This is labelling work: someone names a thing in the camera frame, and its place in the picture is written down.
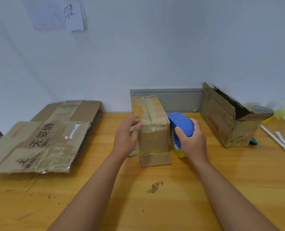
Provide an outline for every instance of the small cardboard box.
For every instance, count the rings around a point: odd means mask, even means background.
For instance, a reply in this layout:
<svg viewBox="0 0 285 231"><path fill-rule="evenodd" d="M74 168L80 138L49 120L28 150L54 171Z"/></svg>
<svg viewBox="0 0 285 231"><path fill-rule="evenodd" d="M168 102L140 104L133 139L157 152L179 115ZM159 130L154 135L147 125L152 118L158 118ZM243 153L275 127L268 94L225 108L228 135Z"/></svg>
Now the small cardboard box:
<svg viewBox="0 0 285 231"><path fill-rule="evenodd" d="M170 122L158 97L133 97L132 107L142 123L138 151L133 154L141 156L143 167L171 164L168 154Z"/></svg>
<svg viewBox="0 0 285 231"><path fill-rule="evenodd" d="M272 114L256 114L222 90L203 84L199 112L224 147L247 146L259 124Z"/></svg>
<svg viewBox="0 0 285 231"><path fill-rule="evenodd" d="M100 101L48 104L0 139L0 173L67 172L102 111Z"/></svg>

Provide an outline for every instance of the metal panel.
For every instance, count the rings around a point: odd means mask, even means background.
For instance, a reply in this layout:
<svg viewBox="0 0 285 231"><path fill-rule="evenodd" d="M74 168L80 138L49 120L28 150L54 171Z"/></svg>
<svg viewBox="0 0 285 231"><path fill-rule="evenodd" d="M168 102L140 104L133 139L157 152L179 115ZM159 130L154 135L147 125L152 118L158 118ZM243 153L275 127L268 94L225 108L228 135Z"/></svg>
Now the metal panel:
<svg viewBox="0 0 285 231"><path fill-rule="evenodd" d="M133 96L157 95L166 112L198 112L202 88L130 89Z"/></svg>

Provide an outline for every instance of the wooden table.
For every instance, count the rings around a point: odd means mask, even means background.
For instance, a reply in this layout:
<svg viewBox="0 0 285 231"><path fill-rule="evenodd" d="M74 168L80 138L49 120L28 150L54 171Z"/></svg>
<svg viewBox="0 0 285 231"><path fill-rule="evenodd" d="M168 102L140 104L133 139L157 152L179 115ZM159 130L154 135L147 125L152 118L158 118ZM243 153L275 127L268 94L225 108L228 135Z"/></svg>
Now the wooden table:
<svg viewBox="0 0 285 231"><path fill-rule="evenodd" d="M70 174L0 175L0 231L46 230L109 154L116 128L130 113L106 113ZM211 163L285 231L285 151L265 132L258 146L225 149L199 113ZM285 122L265 125L285 138ZM195 170L171 150L172 165L142 168L128 158L114 186L102 230L221 230ZM155 183L155 193L148 193Z"/></svg>

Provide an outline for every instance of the green object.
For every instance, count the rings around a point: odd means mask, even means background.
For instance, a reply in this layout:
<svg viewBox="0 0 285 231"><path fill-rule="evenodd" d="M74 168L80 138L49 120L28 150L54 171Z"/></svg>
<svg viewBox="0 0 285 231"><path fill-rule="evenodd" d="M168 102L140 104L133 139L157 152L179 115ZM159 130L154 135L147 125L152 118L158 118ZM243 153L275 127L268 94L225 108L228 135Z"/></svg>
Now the green object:
<svg viewBox="0 0 285 231"><path fill-rule="evenodd" d="M249 142L249 144L258 145L258 142L254 138L252 138L251 141Z"/></svg>

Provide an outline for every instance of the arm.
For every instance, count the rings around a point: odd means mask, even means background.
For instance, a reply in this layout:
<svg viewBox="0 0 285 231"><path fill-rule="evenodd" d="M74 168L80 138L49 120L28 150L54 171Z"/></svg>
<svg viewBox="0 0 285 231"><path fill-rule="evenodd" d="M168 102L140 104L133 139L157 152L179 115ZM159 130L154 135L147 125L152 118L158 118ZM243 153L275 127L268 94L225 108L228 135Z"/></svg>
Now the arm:
<svg viewBox="0 0 285 231"><path fill-rule="evenodd" d="M48 231L99 230L119 169L137 144L141 124L138 116L127 118L118 127L114 147ZM130 127L137 124L130 134Z"/></svg>
<svg viewBox="0 0 285 231"><path fill-rule="evenodd" d="M279 231L251 202L249 202L207 159L206 137L200 124L193 136L187 137L180 128L175 132L181 148L195 167L206 195L225 231Z"/></svg>

